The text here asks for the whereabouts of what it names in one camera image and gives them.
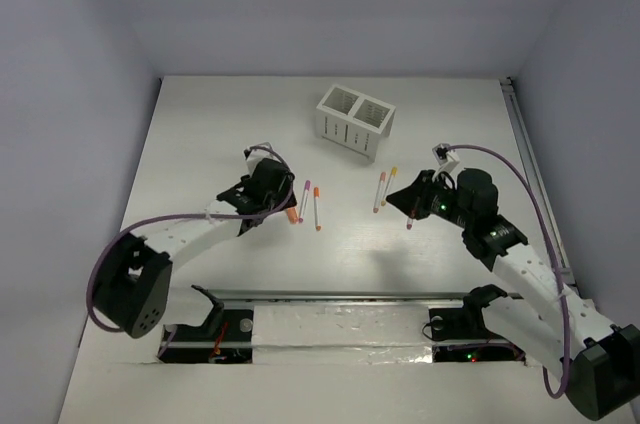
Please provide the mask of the orange eraser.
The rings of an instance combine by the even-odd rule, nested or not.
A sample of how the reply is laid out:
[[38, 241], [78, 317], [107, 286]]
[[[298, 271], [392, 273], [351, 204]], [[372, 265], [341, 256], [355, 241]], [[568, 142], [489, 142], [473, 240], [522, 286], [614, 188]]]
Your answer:
[[287, 208], [285, 213], [291, 224], [297, 224], [299, 222], [299, 217], [295, 207]]

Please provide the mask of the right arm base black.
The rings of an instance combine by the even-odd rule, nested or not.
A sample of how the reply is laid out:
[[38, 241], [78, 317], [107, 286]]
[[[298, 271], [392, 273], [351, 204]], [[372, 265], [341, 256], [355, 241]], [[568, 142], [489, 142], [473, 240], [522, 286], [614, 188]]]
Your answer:
[[457, 307], [431, 308], [421, 332], [433, 344], [433, 362], [523, 362], [525, 353], [484, 322], [489, 305], [507, 297], [506, 291], [490, 284], [472, 289]]

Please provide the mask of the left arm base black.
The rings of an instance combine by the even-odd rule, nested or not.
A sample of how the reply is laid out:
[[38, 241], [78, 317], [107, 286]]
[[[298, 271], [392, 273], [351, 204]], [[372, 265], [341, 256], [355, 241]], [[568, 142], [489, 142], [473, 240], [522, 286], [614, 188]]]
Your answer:
[[211, 309], [198, 326], [164, 326], [157, 359], [165, 364], [251, 364], [254, 311], [226, 310], [209, 290], [192, 288], [208, 299]]

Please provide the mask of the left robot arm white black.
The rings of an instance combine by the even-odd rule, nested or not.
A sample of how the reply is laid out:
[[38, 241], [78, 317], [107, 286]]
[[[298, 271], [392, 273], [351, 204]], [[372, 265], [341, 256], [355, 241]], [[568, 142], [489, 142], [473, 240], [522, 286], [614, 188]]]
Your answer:
[[238, 238], [297, 205], [295, 176], [273, 154], [247, 158], [248, 173], [198, 214], [173, 214], [130, 225], [102, 251], [86, 291], [89, 318], [101, 329], [138, 339], [166, 310], [172, 273], [214, 246]]

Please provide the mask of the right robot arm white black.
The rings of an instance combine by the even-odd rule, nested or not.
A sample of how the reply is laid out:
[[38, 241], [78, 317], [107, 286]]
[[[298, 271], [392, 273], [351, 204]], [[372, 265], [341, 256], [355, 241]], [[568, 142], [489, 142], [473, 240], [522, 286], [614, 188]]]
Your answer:
[[616, 325], [556, 277], [527, 237], [500, 215], [498, 189], [488, 173], [465, 169], [451, 185], [425, 170], [386, 201], [413, 220], [437, 216], [460, 227], [468, 252], [520, 295], [515, 301], [493, 286], [488, 302], [464, 307], [460, 323], [468, 334], [489, 331], [515, 344], [592, 421], [638, 398], [638, 328]]

